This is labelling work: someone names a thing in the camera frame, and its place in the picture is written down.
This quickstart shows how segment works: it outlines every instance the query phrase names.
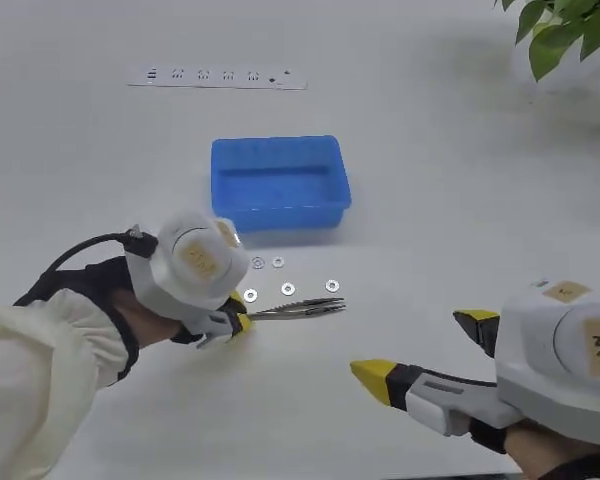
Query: green leaf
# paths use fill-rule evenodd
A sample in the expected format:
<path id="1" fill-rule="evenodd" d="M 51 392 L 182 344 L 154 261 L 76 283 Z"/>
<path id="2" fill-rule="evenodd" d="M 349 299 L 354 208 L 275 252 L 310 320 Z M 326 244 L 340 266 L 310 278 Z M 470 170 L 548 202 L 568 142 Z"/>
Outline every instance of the green leaf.
<path id="1" fill-rule="evenodd" d="M 536 81 L 556 68 L 564 52 L 582 35 L 581 24 L 550 25 L 529 45 L 529 62 Z"/>
<path id="2" fill-rule="evenodd" d="M 598 3 L 598 0 L 570 0 L 564 9 L 559 11 L 559 15 L 563 20 L 576 20 L 590 12 Z"/>
<path id="3" fill-rule="evenodd" d="M 584 22 L 583 30 L 584 37 L 582 38 L 580 61 L 600 48 L 600 8 L 593 12 Z"/>
<path id="4" fill-rule="evenodd" d="M 553 11 L 554 12 L 561 12 L 562 10 L 564 10 L 566 8 L 567 5 L 569 5 L 573 0 L 556 0 L 555 2 L 553 2 Z"/>
<path id="5" fill-rule="evenodd" d="M 511 4 L 515 1 L 516 0 L 502 0 L 502 8 L 504 9 L 504 11 L 506 12 L 507 9 L 511 6 Z"/>
<path id="6" fill-rule="evenodd" d="M 535 37 L 537 34 L 539 34 L 542 30 L 547 28 L 549 25 L 551 25 L 549 22 L 536 23 L 536 26 L 533 27 L 533 36 Z"/>
<path id="7" fill-rule="evenodd" d="M 516 35 L 516 43 L 519 43 L 531 29 L 538 23 L 540 17 L 544 13 L 545 3 L 542 0 L 533 0 L 527 3 L 522 12 L 520 12 L 520 19 L 518 20 L 518 33 Z"/>

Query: human hand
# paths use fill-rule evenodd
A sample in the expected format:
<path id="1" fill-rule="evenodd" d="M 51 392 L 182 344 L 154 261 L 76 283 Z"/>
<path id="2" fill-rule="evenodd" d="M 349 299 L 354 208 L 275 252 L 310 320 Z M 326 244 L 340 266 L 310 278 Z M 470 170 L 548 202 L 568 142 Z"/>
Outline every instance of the human hand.
<path id="1" fill-rule="evenodd" d="M 110 299 L 133 331 L 140 348 L 173 338 L 182 326 L 176 320 L 153 313 L 129 290 L 116 289 Z"/>
<path id="2" fill-rule="evenodd" d="M 600 445 L 563 437 L 532 422 L 507 430 L 504 447 L 526 478 L 535 480 L 560 465 L 600 454 Z"/>

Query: metal washer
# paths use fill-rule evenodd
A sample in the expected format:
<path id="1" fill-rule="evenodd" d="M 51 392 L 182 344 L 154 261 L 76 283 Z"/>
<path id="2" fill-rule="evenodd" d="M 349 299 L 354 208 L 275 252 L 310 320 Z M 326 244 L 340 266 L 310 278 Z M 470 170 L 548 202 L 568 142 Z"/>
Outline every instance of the metal washer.
<path id="1" fill-rule="evenodd" d="M 265 265 L 265 261 L 264 258 L 262 257 L 253 257 L 251 259 L 251 266 L 253 268 L 255 268 L 256 270 L 260 270 L 261 268 L 264 268 Z"/>
<path id="2" fill-rule="evenodd" d="M 282 257 L 274 257 L 273 260 L 271 260 L 271 266 L 273 268 L 282 268 L 282 267 L 284 267 L 284 258 L 282 258 Z"/>
<path id="3" fill-rule="evenodd" d="M 287 297 L 293 295 L 294 293 L 296 293 L 296 287 L 293 283 L 283 283 L 282 287 L 280 287 L 280 291 L 282 292 L 283 295 L 286 295 Z"/>
<path id="4" fill-rule="evenodd" d="M 258 299 L 258 291 L 255 288 L 245 290 L 242 298 L 244 298 L 244 301 L 247 303 L 253 303 Z"/>
<path id="5" fill-rule="evenodd" d="M 327 292 L 336 293 L 340 290 L 340 284 L 337 280 L 327 280 L 327 283 L 324 284 L 324 288 L 327 289 Z"/>

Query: white sleeve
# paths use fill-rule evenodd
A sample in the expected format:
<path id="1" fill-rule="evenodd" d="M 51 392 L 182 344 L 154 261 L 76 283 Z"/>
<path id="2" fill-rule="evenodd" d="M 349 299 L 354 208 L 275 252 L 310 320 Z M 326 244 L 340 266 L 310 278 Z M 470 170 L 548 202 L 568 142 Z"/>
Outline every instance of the white sleeve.
<path id="1" fill-rule="evenodd" d="M 128 357 L 109 317 L 71 290 L 1 309 L 0 480 L 43 478 Z"/>

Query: power outlet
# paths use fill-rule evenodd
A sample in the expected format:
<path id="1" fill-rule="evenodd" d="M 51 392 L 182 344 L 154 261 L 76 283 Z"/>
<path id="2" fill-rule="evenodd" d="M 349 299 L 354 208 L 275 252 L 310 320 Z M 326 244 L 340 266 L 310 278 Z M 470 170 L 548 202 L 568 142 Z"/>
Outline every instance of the power outlet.
<path id="1" fill-rule="evenodd" d="M 304 90 L 307 80 L 295 69 L 284 67 L 151 66 L 138 70 L 129 85 Z"/>

